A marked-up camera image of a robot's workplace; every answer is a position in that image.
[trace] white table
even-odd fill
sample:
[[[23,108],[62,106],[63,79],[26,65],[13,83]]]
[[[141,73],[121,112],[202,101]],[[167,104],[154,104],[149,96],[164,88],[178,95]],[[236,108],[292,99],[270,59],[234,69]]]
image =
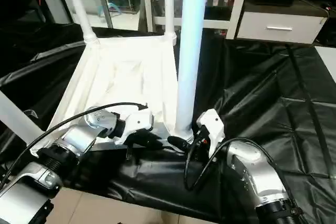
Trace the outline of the white table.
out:
[[[336,48],[315,47],[325,66],[327,67],[332,79],[336,82]]]

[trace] drawer handle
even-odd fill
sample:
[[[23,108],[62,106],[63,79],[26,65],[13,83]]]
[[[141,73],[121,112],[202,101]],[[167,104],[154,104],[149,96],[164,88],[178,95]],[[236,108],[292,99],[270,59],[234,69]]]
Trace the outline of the drawer handle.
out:
[[[269,30],[278,30],[278,31],[293,31],[292,27],[276,27],[276,26],[268,26]]]

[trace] black cable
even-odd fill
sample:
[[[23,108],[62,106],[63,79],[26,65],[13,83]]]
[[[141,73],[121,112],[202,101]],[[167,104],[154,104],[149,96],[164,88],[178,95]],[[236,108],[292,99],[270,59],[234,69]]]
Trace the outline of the black cable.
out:
[[[102,110],[102,109],[106,109],[109,107],[114,107],[114,106],[120,106],[120,105],[133,105],[133,106],[137,106],[139,108],[139,110],[143,110],[148,108],[146,105],[143,104],[139,104],[139,103],[135,103],[135,102],[117,102],[117,103],[112,103],[112,104],[107,104],[104,106],[100,106],[91,110],[87,110],[84,112],[81,112],[77,115],[74,115],[62,122],[60,122],[59,124],[55,125],[54,127],[50,128],[49,130],[47,130],[45,133],[43,133],[41,136],[39,136],[38,138],[36,138],[35,140],[33,140],[30,144],[27,145],[27,147],[20,153],[20,155],[16,158],[16,160],[12,163],[12,165],[10,166],[9,170],[7,171],[5,177],[2,179],[1,183],[0,183],[0,190],[4,187],[7,179],[9,178],[10,174],[12,173],[15,165],[18,163],[18,161],[20,160],[20,158],[22,158],[22,156],[27,153],[35,144],[37,144],[40,140],[42,140],[44,137],[46,137],[47,135],[49,135],[51,132],[53,132],[54,130],[62,127],[63,125],[71,122],[74,119],[80,118],[81,116],[90,114],[92,112],[96,112],[98,110]]]
[[[184,166],[184,187],[185,189],[187,189],[188,191],[191,191],[193,188],[192,187],[189,187],[188,185],[188,170],[189,170],[189,163],[190,163],[190,160],[194,154],[194,151],[196,150],[196,147],[197,147],[197,144],[199,141],[201,141],[203,138],[199,135],[194,141],[193,143],[191,144],[191,148],[188,152],[188,155],[187,155],[187,160],[185,161],[185,166]]]

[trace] white metal frame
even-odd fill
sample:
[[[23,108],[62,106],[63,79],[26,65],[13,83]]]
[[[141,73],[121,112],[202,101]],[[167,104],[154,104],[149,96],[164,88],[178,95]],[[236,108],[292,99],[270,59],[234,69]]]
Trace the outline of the white metal frame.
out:
[[[214,29],[227,29],[226,38],[234,39],[243,3],[244,0],[235,0],[230,20],[205,19],[203,27]],[[153,16],[151,0],[145,0],[145,7],[146,7],[148,31],[153,31],[153,23],[155,25],[165,25],[165,17]],[[175,17],[174,26],[181,26],[181,25],[182,25],[182,18]]]

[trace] cabinet drawer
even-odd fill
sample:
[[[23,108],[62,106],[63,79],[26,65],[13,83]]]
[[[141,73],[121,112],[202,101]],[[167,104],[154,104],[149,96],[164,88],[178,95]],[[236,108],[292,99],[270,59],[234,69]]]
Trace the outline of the cabinet drawer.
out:
[[[312,43],[326,18],[244,12],[238,38]]]

